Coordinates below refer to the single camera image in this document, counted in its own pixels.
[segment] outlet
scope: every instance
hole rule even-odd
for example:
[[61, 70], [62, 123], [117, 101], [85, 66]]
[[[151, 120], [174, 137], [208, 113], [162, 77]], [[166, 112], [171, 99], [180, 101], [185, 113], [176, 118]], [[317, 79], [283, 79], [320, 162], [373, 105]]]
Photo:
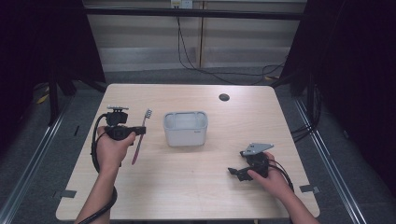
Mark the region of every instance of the outlet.
[[192, 0], [181, 0], [181, 8], [192, 9]]
[[171, 0], [171, 8], [181, 8], [181, 0]]

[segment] wooden table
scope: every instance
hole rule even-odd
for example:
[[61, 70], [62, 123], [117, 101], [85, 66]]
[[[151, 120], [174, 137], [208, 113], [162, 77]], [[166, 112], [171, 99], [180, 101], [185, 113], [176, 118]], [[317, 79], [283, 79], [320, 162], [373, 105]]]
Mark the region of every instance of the wooden table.
[[[222, 93], [230, 100], [221, 101]], [[111, 210], [112, 219], [288, 217], [283, 205], [258, 183], [240, 182], [229, 174], [228, 167], [248, 166], [239, 151], [250, 143], [275, 145], [268, 151], [289, 173], [297, 196], [315, 217], [319, 215], [313, 192], [301, 193], [299, 189], [309, 182], [272, 88], [113, 84], [107, 88], [95, 120], [109, 111], [108, 105], [129, 106], [125, 112], [130, 127], [141, 125], [147, 108], [152, 110], [136, 164], [131, 165], [134, 144], [120, 168], [116, 181], [119, 198]], [[195, 110], [205, 111], [208, 117], [205, 144], [169, 147], [163, 116], [171, 111]], [[78, 215], [97, 177], [90, 155], [92, 129], [93, 125], [66, 188], [77, 194], [73, 199], [62, 198], [56, 213], [60, 220]]]

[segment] black metal frame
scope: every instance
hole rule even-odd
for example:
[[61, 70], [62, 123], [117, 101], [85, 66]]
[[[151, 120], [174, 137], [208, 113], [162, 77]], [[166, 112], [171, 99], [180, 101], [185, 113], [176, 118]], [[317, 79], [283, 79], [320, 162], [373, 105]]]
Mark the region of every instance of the black metal frame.
[[160, 16], [160, 17], [202, 17], [234, 18], [258, 20], [301, 21], [304, 13], [259, 12], [180, 8], [139, 8], [139, 7], [36, 7], [39, 12], [59, 10], [66, 13], [83, 13], [86, 15], [121, 15], [121, 16]]

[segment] forearm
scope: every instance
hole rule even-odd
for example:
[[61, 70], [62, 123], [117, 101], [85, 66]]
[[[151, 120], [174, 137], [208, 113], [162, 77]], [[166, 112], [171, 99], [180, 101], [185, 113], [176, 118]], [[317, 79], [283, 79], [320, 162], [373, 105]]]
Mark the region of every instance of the forearm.
[[[75, 223], [79, 223], [85, 218], [93, 215], [110, 202], [118, 170], [118, 168], [114, 168], [101, 171]], [[109, 216], [110, 210], [97, 218], [93, 223], [108, 223]]]
[[318, 223], [303, 202], [293, 192], [288, 192], [284, 197], [280, 198], [280, 201], [285, 205], [294, 224]]

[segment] cable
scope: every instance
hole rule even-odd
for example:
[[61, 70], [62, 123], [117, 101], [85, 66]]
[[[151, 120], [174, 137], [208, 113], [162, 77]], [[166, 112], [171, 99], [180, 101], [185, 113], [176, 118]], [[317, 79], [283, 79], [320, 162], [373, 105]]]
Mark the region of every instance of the cable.
[[[185, 42], [184, 42], [184, 37], [183, 37], [183, 34], [181, 33], [180, 19], [179, 19], [179, 17], [177, 17], [177, 26], [178, 26], [178, 29], [177, 29], [177, 30], [178, 30], [178, 34], [177, 34], [177, 52], [178, 52], [178, 60], [179, 60], [180, 64], [181, 64], [184, 68], [186, 68], [186, 69], [188, 69], [188, 70], [197, 71], [197, 72], [200, 72], [200, 73], [202, 73], [202, 74], [210, 75], [210, 76], [212, 76], [212, 77], [215, 77], [215, 78], [219, 79], [220, 81], [223, 81], [223, 82], [226, 82], [226, 83], [229, 83], [229, 84], [233, 84], [233, 85], [247, 85], [247, 84], [240, 84], [240, 83], [231, 82], [231, 81], [226, 80], [226, 79], [224, 79], [224, 78], [222, 78], [222, 77], [219, 77], [218, 75], [238, 75], [238, 76], [246, 76], [246, 77], [261, 77], [258, 81], [255, 81], [255, 82], [253, 82], [253, 83], [248, 84], [248, 85], [250, 85], [250, 86], [253, 86], [253, 85], [256, 85], [256, 84], [262, 82], [262, 81], [264, 80], [264, 76], [265, 76], [265, 75], [271, 74], [271, 73], [275, 72], [275, 70], [277, 70], [278, 68], [284, 66], [284, 63], [285, 63], [285, 62], [283, 62], [283, 63], [281, 63], [281, 64], [270, 64], [270, 65], [266, 65], [266, 66], [264, 66], [264, 68], [262, 69], [262, 73], [261, 73], [261, 74], [246, 74], [246, 73], [231, 73], [231, 72], [215, 73], [215, 72], [207, 72], [207, 71], [205, 71], [205, 70], [198, 69], [198, 68], [196, 68], [196, 67], [191, 63], [190, 58], [189, 58], [189, 55], [188, 55], [188, 53], [187, 53], [186, 44], [185, 44]], [[181, 61], [180, 39], [181, 39], [181, 42], [182, 42], [182, 44], [183, 44], [184, 54], [186, 55], [186, 58], [187, 58], [187, 61], [189, 62], [190, 67], [186, 66], [186, 65]], [[272, 66], [275, 67], [273, 70], [264, 73], [264, 70], [265, 70], [267, 67], [272, 67]]]
[[273, 161], [273, 162], [278, 164], [281, 168], [277, 167], [276, 165], [272, 165], [272, 164], [268, 164], [268, 167], [271, 167], [271, 168], [274, 168], [274, 169], [278, 170], [283, 176], [285, 176], [286, 181], [288, 182], [288, 185], [289, 185], [290, 189], [294, 192], [294, 186], [291, 183], [291, 180], [290, 180], [289, 175], [286, 172], [285, 168], [283, 168], [283, 166], [279, 162], [277, 162], [277, 161]]
[[[106, 114], [102, 114], [99, 116], [99, 118], [95, 122], [95, 126], [93, 127], [93, 134], [92, 134], [92, 145], [91, 145], [91, 155], [92, 155], [92, 163], [93, 166], [95, 167], [96, 171], [99, 173], [100, 172], [100, 167], [99, 167], [99, 162], [97, 160], [97, 153], [96, 153], [96, 147], [98, 144], [99, 139], [104, 136], [106, 133], [102, 133], [99, 135], [99, 137], [96, 139], [96, 132], [97, 128], [99, 126], [99, 122], [102, 118], [105, 118]], [[118, 198], [118, 193], [116, 190], [116, 187], [113, 187], [113, 193], [111, 195], [111, 200], [108, 202], [103, 208], [101, 208], [99, 211], [95, 212], [94, 214], [90, 215], [89, 217], [85, 218], [79, 224], [86, 224], [86, 223], [91, 223], [92, 221], [96, 220], [99, 218], [101, 215], [103, 215], [105, 212], [107, 212], [113, 205], [116, 203], [116, 200]]]

